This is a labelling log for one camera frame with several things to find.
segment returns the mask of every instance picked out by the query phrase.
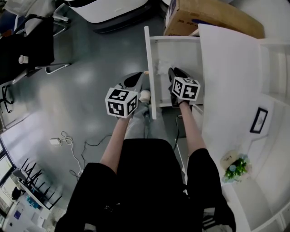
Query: office chair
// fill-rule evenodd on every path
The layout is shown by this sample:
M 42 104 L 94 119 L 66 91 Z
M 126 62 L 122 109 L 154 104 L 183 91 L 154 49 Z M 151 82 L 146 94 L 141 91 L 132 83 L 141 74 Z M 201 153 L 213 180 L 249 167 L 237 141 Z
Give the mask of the office chair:
M 17 34 L 25 25 L 25 23 L 31 19 L 41 19 L 42 22 L 38 24 L 34 30 L 31 31 L 26 37 Z M 15 84 L 25 76 L 30 76 L 36 71 L 45 68 L 47 74 L 54 73 L 62 68 L 70 65 L 70 63 L 58 63 L 52 64 L 54 61 L 53 52 L 53 17 L 48 18 L 30 14 L 14 31 L 13 35 L 8 37 L 2 37 L 0 39 L 0 84 L 8 83 L 3 91 L 3 97 L 0 100 L 7 104 L 12 104 L 13 101 L 6 99 L 7 88 L 11 84 Z M 19 63 L 20 57 L 28 57 L 27 63 Z

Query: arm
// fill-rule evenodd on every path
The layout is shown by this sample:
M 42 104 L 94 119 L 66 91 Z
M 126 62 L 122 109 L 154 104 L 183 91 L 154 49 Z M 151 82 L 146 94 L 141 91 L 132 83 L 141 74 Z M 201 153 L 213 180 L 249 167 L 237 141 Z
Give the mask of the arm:
M 111 168 L 115 173 L 117 173 L 118 170 L 120 155 L 128 123 L 129 118 L 120 118 L 118 120 L 110 142 L 100 161 L 101 164 Z
M 189 156 L 200 148 L 206 148 L 203 138 L 201 137 L 200 131 L 196 125 L 192 112 L 188 103 L 182 102 L 180 105 L 182 118 L 185 127 L 186 140 Z

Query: drawer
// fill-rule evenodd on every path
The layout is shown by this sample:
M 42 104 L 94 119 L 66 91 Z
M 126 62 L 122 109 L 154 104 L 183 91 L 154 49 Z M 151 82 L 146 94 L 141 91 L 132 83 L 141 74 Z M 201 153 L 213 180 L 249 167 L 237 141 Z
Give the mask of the drawer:
M 199 37 L 157 36 L 150 37 L 145 27 L 145 40 L 151 88 L 152 118 L 156 119 L 156 107 L 172 106 L 168 69 L 178 67 L 201 84 L 195 104 L 203 104 L 203 62 Z

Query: shoe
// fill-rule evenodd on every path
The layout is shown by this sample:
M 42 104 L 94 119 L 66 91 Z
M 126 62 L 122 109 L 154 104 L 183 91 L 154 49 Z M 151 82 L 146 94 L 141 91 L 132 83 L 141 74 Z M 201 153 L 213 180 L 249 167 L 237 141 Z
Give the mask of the shoe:
M 151 93 L 149 90 L 142 90 L 140 95 L 141 95 L 139 98 L 140 102 L 150 103 Z

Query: white appliance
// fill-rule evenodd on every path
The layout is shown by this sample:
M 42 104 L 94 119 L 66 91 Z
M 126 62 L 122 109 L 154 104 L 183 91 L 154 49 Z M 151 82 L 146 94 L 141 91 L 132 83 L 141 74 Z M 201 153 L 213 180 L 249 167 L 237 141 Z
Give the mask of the white appliance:
M 90 23 L 101 23 L 145 5 L 148 0 L 68 0 L 64 1 Z

